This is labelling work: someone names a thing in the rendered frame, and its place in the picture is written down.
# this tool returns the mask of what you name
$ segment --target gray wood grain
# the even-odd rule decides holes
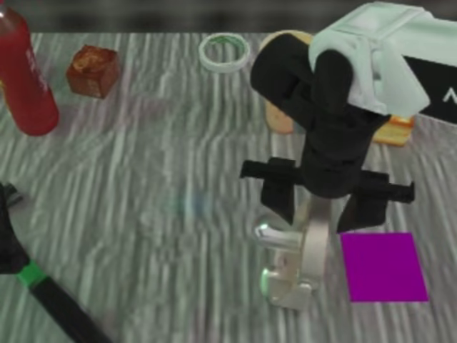
[[[61,124],[27,137],[0,107],[0,176],[29,195],[11,215],[30,254],[115,342],[456,342],[457,129],[419,117],[407,147],[373,145],[366,162],[417,183],[416,202],[390,205],[380,230],[413,232],[428,304],[351,304],[334,236],[310,311],[271,307],[258,290],[266,252],[251,240],[261,185],[238,172],[245,159],[298,158],[303,137],[268,131],[249,66],[204,71],[203,37],[33,35]],[[256,51],[263,35],[245,37]],[[120,53],[122,78],[103,101],[66,84],[83,44]],[[67,342],[13,277],[0,289],[0,342]]]

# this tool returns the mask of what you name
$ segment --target translucent white plastic object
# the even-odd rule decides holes
[[[404,56],[457,66],[457,23],[421,7],[373,2],[315,35],[312,69],[325,50],[340,52],[353,66],[350,104],[410,118],[431,101]]]

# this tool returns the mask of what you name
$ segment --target black handle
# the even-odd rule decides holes
[[[30,292],[75,343],[112,343],[51,277],[31,287]]]

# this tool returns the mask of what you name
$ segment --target bottle label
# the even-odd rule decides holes
[[[32,71],[32,73],[34,73],[36,75],[36,77],[40,83],[41,89],[43,90],[43,92],[47,91],[48,84],[44,80],[43,75],[41,75],[41,72],[38,69],[38,66],[36,65],[34,53],[32,52],[32,50],[30,48],[27,49],[26,56],[27,56],[27,61],[29,62],[30,70]]]

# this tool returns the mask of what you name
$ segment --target yellow object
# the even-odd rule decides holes
[[[262,50],[270,41],[282,34],[292,34],[305,44],[310,44],[312,35],[302,31],[285,30],[268,35],[261,43]],[[278,134],[293,133],[293,120],[286,116],[280,109],[269,101],[266,102],[266,123],[268,127]],[[391,120],[382,126],[374,135],[373,141],[376,143],[390,144],[394,146],[404,146],[411,136],[414,127],[414,119],[403,119],[392,116]]]

